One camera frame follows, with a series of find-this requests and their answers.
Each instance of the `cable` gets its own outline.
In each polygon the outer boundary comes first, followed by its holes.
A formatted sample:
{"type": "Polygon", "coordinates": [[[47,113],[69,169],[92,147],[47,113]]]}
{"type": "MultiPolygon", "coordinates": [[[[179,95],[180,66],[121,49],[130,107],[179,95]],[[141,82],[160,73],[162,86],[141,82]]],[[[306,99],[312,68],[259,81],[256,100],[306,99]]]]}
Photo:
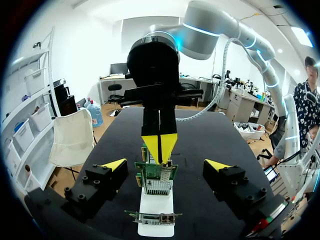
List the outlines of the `cable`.
{"type": "Polygon", "coordinates": [[[283,12],[283,13],[279,13],[279,14],[263,14],[265,16],[279,16],[279,15],[282,15],[282,14],[285,14],[287,13],[287,11],[283,12]]]}
{"type": "Polygon", "coordinates": [[[256,12],[255,14],[253,14],[253,15],[251,15],[251,16],[246,16],[246,17],[244,17],[244,18],[241,18],[240,21],[242,21],[242,20],[244,20],[244,19],[249,19],[249,18],[252,18],[252,17],[254,17],[254,16],[258,16],[258,15],[263,15],[263,14],[256,12]]]}
{"type": "Polygon", "coordinates": [[[249,54],[248,50],[246,49],[246,47],[243,45],[243,43],[241,41],[239,41],[238,38],[232,37],[230,38],[224,47],[224,52],[223,52],[223,64],[222,64],[222,76],[221,76],[221,80],[219,82],[219,87],[216,91],[216,95],[214,96],[214,99],[209,103],[208,106],[206,106],[203,110],[201,110],[200,112],[198,112],[197,114],[193,115],[193,116],[189,116],[189,117],[184,117],[184,118],[176,118],[175,120],[177,122],[186,122],[186,121],[190,121],[192,119],[196,119],[197,117],[200,117],[201,115],[203,115],[205,112],[207,112],[214,104],[218,104],[223,88],[224,88],[224,82],[225,82],[225,76],[226,76],[226,63],[227,63],[227,53],[228,53],[228,48],[229,45],[231,44],[231,42],[238,42],[240,46],[242,46],[242,48],[244,49],[245,53],[247,54],[248,58],[251,59],[251,61],[253,63],[256,64],[256,66],[258,66],[260,68],[260,73],[263,73],[262,68],[260,67],[260,65],[252,58],[252,56],[249,54]]]}
{"type": "Polygon", "coordinates": [[[283,161],[281,161],[281,162],[279,162],[279,164],[278,165],[280,165],[280,164],[282,164],[282,163],[286,163],[286,162],[289,162],[290,160],[292,160],[294,157],[296,157],[298,154],[300,154],[300,150],[299,151],[297,151],[295,154],[293,154],[293,155],[291,155],[290,157],[288,157],[287,159],[285,159],[285,160],[283,160],[283,161]]]}
{"type": "Polygon", "coordinates": [[[308,172],[309,172],[309,168],[308,168],[308,170],[306,171],[306,175],[305,175],[305,178],[304,178],[303,185],[305,185],[305,183],[306,183],[306,179],[307,179],[307,176],[308,176],[308,172]]]}
{"type": "Polygon", "coordinates": [[[249,19],[249,18],[252,18],[252,17],[254,17],[254,16],[258,16],[258,15],[263,15],[263,16],[279,16],[279,15],[282,15],[282,14],[285,14],[285,13],[286,13],[286,11],[283,12],[283,13],[279,13],[279,14],[264,14],[264,13],[257,13],[257,12],[256,12],[255,14],[253,14],[253,15],[251,15],[251,16],[246,16],[246,17],[240,19],[240,21],[242,21],[242,20],[244,20],[244,19],[249,19]]]}

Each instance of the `patterned shirt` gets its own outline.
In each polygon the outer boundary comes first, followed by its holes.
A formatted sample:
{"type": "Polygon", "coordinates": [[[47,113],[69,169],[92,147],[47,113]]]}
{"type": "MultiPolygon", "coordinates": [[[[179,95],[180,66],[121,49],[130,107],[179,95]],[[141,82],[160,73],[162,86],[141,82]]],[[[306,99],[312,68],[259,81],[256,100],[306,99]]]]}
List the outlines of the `patterned shirt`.
{"type": "Polygon", "coordinates": [[[312,92],[316,96],[316,103],[307,100],[306,91],[311,92],[308,80],[298,83],[294,89],[294,102],[300,131],[300,147],[308,145],[307,133],[315,125],[320,126],[320,94],[317,88],[312,92]]]}

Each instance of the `computer monitor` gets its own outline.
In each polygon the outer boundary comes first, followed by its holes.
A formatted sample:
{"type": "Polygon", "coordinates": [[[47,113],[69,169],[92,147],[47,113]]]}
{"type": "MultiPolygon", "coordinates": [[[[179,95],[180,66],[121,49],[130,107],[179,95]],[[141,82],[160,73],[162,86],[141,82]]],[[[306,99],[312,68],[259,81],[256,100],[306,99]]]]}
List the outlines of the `computer monitor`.
{"type": "Polygon", "coordinates": [[[114,63],[110,66],[110,74],[127,74],[127,63],[114,63]]]}

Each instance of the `ceiling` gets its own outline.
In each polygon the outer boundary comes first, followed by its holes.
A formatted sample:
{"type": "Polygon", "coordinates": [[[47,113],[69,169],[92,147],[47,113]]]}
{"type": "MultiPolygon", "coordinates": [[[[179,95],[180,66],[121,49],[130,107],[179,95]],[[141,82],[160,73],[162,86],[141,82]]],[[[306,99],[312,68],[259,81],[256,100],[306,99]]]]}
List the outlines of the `ceiling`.
{"type": "MultiPolygon", "coordinates": [[[[190,0],[64,0],[75,11],[99,17],[109,23],[122,19],[145,16],[185,15],[190,0]]],[[[299,21],[287,8],[274,8],[278,0],[203,0],[211,2],[230,15],[252,27],[270,41],[276,51],[275,59],[288,71],[297,83],[305,81],[307,75],[304,59],[316,60],[314,48],[301,45],[289,26],[300,26],[299,21]]]]}

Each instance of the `circuit board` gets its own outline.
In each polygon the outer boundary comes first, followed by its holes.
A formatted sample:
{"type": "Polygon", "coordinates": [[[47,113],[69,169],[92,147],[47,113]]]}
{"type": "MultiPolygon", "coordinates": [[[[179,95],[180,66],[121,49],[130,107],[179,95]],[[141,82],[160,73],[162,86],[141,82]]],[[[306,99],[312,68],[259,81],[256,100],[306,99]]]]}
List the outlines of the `circuit board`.
{"type": "Polygon", "coordinates": [[[143,187],[146,194],[168,196],[178,165],[173,165],[171,159],[166,164],[156,164],[146,144],[141,147],[141,153],[143,162],[134,163],[139,170],[135,176],[138,186],[143,187]]]}
{"type": "Polygon", "coordinates": [[[149,164],[144,162],[135,162],[137,169],[142,169],[145,173],[146,179],[161,180],[161,174],[164,170],[170,171],[169,180],[173,180],[176,176],[178,165],[172,165],[171,167],[163,167],[158,164],[149,164]]]}
{"type": "Polygon", "coordinates": [[[176,217],[182,215],[182,213],[161,213],[161,214],[148,214],[136,211],[124,211],[129,216],[134,218],[135,223],[144,225],[162,225],[162,226],[174,226],[176,223],[176,217]]]}

